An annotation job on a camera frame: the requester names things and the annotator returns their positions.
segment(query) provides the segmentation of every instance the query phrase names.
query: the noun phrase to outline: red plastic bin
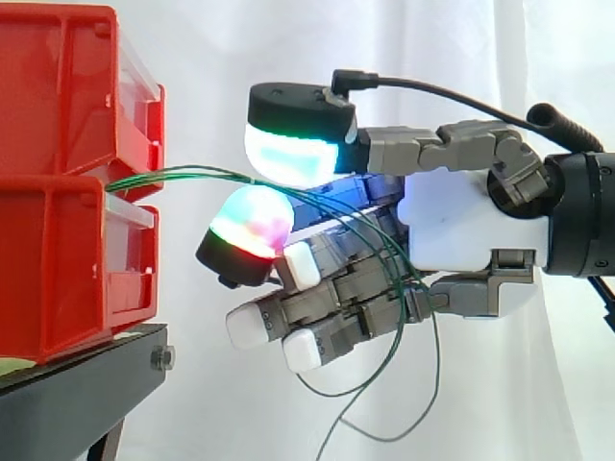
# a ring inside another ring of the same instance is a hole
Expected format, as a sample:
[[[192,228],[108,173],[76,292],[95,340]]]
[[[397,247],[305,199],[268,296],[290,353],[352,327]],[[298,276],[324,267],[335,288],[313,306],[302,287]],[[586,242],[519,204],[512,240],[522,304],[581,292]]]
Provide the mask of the red plastic bin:
[[[44,363],[157,311],[158,213],[89,177],[0,176],[0,357]]]
[[[163,167],[164,91],[113,9],[0,3],[0,69],[0,175],[108,183]]]

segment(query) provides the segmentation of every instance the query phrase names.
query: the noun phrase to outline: robotic hand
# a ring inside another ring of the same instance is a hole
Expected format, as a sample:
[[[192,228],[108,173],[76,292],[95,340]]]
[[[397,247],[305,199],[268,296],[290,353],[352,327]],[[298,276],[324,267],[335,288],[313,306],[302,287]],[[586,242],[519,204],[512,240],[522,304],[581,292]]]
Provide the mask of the robotic hand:
[[[359,129],[349,91],[379,85],[450,97],[502,121],[462,121],[435,132]],[[255,85],[248,122],[246,150],[263,175],[363,209],[371,225],[350,221],[313,232],[279,246],[264,266],[220,250],[208,232],[197,257],[225,284],[261,284],[275,268],[282,285],[228,314],[237,347],[281,339],[289,369],[305,372],[395,330],[400,301],[408,323],[433,311],[502,317],[514,295],[532,287],[534,267],[588,278],[615,329],[613,295],[600,278],[615,274],[615,158],[551,106],[535,106],[523,121],[443,88],[336,71],[329,87]],[[572,154],[543,162],[511,125]],[[334,174],[353,176],[335,180]],[[291,204],[294,231],[327,219],[310,205]],[[380,260],[391,264],[396,256],[383,251],[375,228],[407,251],[418,270],[443,273],[429,291],[403,272],[399,299]]]

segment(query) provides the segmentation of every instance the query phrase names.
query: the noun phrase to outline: black cable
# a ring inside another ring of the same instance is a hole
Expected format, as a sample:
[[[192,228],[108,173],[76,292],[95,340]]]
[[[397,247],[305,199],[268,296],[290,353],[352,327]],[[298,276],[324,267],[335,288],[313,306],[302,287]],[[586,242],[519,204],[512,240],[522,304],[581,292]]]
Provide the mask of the black cable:
[[[492,117],[499,118],[503,122],[508,123],[510,125],[515,125],[519,128],[523,128],[525,130],[530,130],[530,131],[538,133],[537,126],[525,121],[522,118],[515,117],[514,115],[504,112],[503,110],[496,109],[477,99],[473,99],[469,96],[466,96],[461,93],[457,93],[456,91],[452,91],[442,86],[426,84],[425,82],[419,82],[417,80],[396,79],[396,78],[389,78],[389,77],[378,77],[377,82],[378,82],[378,86],[393,86],[397,88],[415,89],[417,91],[424,91],[429,94],[433,94],[436,96],[440,96],[442,98],[450,99],[451,101],[455,101],[457,103],[463,104],[464,106],[468,106],[472,109],[479,110],[481,112],[486,113],[487,115],[491,115]]]

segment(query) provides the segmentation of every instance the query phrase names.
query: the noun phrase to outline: white fabric curtain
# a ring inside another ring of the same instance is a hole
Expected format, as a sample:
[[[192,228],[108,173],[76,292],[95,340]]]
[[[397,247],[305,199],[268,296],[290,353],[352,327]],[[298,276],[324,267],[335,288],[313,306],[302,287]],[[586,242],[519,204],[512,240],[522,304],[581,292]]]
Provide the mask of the white fabric curtain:
[[[522,116],[529,104],[551,101],[609,136],[612,117],[597,114],[607,111],[604,93],[613,92],[608,86],[615,58],[610,47],[604,51],[605,41],[614,37],[610,3],[116,0],[111,5],[166,86],[167,164],[251,172],[242,146],[250,85],[324,84],[337,67],[445,85]],[[380,89],[358,94],[355,101],[362,126],[435,128],[480,117],[411,91]],[[552,148],[541,146],[545,154]],[[193,255],[233,189],[217,182],[172,183],[148,200],[162,216],[158,320],[170,324],[178,359],[167,382],[129,417],[120,460],[311,460],[345,403],[310,394],[285,368],[277,344],[249,352],[232,348],[225,314],[259,291],[226,290]],[[561,283],[549,280],[548,286],[555,293]],[[394,445],[370,442],[341,426],[323,459],[579,460],[547,311],[540,290],[534,295],[499,321],[440,317],[442,388],[425,422]],[[552,296],[552,301],[568,303],[569,312],[575,308],[570,299]],[[599,303],[594,304],[594,321],[602,328]],[[374,369],[390,340],[362,345],[308,378],[328,390],[357,383]],[[427,404],[433,369],[431,325],[407,327],[399,355],[350,419],[380,435],[399,432]],[[579,394],[580,387],[575,389]]]

